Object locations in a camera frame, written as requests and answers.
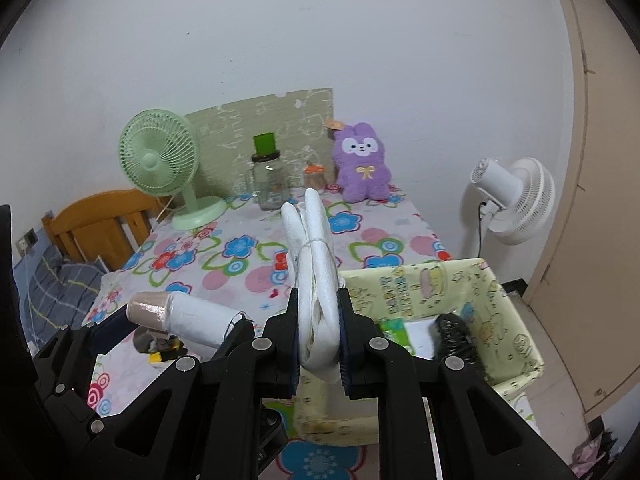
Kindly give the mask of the green tissue pack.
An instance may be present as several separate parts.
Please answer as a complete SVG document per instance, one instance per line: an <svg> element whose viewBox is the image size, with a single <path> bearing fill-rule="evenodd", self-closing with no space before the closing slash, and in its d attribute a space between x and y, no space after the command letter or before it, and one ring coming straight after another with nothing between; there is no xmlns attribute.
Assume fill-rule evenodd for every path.
<svg viewBox="0 0 640 480"><path fill-rule="evenodd" d="M400 344L410 354L414 354L405 321L402 318L384 318L378 322L384 336L396 344Z"/></svg>

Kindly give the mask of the white cloth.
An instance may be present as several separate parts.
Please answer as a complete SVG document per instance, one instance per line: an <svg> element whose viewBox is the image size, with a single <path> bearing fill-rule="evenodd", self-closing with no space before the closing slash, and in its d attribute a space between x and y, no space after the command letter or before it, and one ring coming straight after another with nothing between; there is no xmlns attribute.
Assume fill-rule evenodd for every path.
<svg viewBox="0 0 640 480"><path fill-rule="evenodd" d="M332 232L318 191L307 188L298 205L284 204L281 220L288 268L296 289L298 355L309 373L334 384L340 379L338 276Z"/></svg>

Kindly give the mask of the grey plaid pillow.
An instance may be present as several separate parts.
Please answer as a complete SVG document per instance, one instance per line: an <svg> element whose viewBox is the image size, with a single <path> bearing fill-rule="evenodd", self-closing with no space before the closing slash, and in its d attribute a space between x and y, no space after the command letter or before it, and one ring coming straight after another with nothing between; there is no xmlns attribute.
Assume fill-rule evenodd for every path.
<svg viewBox="0 0 640 480"><path fill-rule="evenodd" d="M99 263L71 262L49 246L21 264L15 277L21 295L20 317L29 344L39 349L64 326L77 330L92 307L106 274Z"/></svg>

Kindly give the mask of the floral tablecloth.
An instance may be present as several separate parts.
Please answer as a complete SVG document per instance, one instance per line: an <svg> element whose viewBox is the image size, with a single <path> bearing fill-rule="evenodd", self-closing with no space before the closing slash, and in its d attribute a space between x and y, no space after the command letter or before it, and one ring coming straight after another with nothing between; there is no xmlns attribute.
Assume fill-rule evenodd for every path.
<svg viewBox="0 0 640 480"><path fill-rule="evenodd" d="M382 203L349 204L336 191L326 192L322 200L342 272L456 260L401 192ZM293 283L287 251L280 214L261 210L245 196L232 198L224 214L202 228L177 231L169 222L157 226L122 268L104 276L86 319L99 323L136 292L159 290L186 292L241 310L261 330L288 303ZM295 400L274 404L288 443L266 470L267 478L376 477L376 443L334 446L300 438L293 426Z"/></svg>

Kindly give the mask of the yellow cartoon storage box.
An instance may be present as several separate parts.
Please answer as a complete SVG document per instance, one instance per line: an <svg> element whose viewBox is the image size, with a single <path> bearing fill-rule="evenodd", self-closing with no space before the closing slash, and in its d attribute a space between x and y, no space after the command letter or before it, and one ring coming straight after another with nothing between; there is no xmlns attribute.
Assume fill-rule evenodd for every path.
<svg viewBox="0 0 640 480"><path fill-rule="evenodd" d="M342 274L355 312L375 324L402 318L414 356L434 359L436 318L460 316L485 367L486 382L529 424L535 421L526 398L544 372L542 359L518 311L481 258L384 266ZM373 400L351 401L341 384L330 385L303 372L293 415L297 435L315 444L368 445L378 442Z"/></svg>

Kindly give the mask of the glass mason jar mug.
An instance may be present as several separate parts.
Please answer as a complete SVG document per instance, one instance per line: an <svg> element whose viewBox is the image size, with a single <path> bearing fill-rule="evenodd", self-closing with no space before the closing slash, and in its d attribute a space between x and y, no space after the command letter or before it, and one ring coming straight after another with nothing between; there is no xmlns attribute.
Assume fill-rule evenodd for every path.
<svg viewBox="0 0 640 480"><path fill-rule="evenodd" d="M253 141L252 166L245 173L247 191L261 210L278 210L291 198L291 192L276 137L273 132L265 132L254 136Z"/></svg>

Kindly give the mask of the toothpick jar orange lid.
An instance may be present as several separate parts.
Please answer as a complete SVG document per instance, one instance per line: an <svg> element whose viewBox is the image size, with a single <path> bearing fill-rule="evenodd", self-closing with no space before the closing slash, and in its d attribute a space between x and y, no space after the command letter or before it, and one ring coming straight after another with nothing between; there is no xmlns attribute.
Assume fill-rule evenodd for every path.
<svg viewBox="0 0 640 480"><path fill-rule="evenodd" d="M303 181L305 188L323 193L326 190L326 168L314 162L307 162L303 170Z"/></svg>

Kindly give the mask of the green desk fan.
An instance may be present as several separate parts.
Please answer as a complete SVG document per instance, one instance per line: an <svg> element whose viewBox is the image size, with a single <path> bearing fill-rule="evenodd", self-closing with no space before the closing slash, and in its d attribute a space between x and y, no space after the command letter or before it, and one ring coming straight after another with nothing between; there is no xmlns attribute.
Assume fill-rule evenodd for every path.
<svg viewBox="0 0 640 480"><path fill-rule="evenodd" d="M222 198L196 196L193 181L200 166L200 144L186 118L159 108L138 113L120 134L118 157L127 179L143 193L182 196L183 206L171 218L174 229L198 229L224 214Z"/></svg>

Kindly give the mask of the green patterned board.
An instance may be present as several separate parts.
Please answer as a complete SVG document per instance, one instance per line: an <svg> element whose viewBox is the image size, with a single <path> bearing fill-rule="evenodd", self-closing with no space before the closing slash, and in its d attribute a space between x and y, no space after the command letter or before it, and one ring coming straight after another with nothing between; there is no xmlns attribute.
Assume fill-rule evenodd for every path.
<svg viewBox="0 0 640 480"><path fill-rule="evenodd" d="M331 88L267 94L187 114L200 146L196 195L244 193L245 175L259 152L280 153L291 188L304 185L310 165L323 167L326 182L334 181L333 139L326 126L333 116Z"/></svg>

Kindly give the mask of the purple plush bunny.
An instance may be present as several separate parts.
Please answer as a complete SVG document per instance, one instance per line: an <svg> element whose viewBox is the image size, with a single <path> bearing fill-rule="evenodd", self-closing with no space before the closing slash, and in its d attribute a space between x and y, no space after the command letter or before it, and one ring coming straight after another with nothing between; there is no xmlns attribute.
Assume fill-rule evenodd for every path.
<svg viewBox="0 0 640 480"><path fill-rule="evenodd" d="M385 163L384 144L374 129L366 122L350 126L335 120L326 126L333 134L336 184L344 200L347 203L387 200L392 174Z"/></svg>

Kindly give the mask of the white standing fan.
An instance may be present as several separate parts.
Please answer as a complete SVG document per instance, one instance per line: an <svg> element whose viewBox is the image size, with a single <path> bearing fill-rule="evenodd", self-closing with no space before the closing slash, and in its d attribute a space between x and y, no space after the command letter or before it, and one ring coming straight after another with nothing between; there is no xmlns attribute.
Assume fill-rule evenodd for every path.
<svg viewBox="0 0 640 480"><path fill-rule="evenodd" d="M488 238L504 246L528 242L546 225L554 203L553 177L538 159L524 157L503 166L497 159L481 158L462 194L460 255L483 255Z"/></svg>

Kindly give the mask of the beige door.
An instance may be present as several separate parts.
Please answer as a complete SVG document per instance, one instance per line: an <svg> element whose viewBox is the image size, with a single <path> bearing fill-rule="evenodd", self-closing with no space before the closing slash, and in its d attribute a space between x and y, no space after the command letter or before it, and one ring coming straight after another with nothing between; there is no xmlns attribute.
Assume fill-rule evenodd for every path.
<svg viewBox="0 0 640 480"><path fill-rule="evenodd" d="M558 209L524 300L585 419L639 381L639 52L606 0L560 0L574 76Z"/></svg>

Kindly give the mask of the wall power socket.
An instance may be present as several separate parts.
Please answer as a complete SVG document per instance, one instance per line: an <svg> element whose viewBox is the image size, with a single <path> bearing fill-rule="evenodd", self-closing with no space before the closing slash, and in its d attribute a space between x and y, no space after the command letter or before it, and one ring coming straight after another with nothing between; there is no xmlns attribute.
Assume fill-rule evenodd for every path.
<svg viewBox="0 0 640 480"><path fill-rule="evenodd" d="M27 231L15 242L15 247L21 257L28 254L38 243L38 235L34 229Z"/></svg>

